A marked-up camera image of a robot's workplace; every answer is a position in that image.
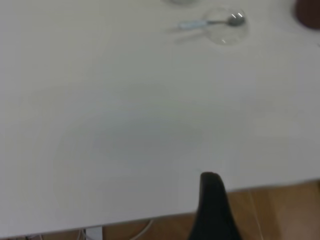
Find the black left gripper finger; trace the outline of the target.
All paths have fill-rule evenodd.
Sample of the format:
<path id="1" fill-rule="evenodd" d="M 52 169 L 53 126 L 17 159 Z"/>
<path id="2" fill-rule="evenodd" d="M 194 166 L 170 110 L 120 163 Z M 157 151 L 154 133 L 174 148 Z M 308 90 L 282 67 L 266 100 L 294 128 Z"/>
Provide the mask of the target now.
<path id="1" fill-rule="evenodd" d="M 240 240 L 228 195 L 217 173 L 200 175 L 199 202 L 189 240 Z"/>

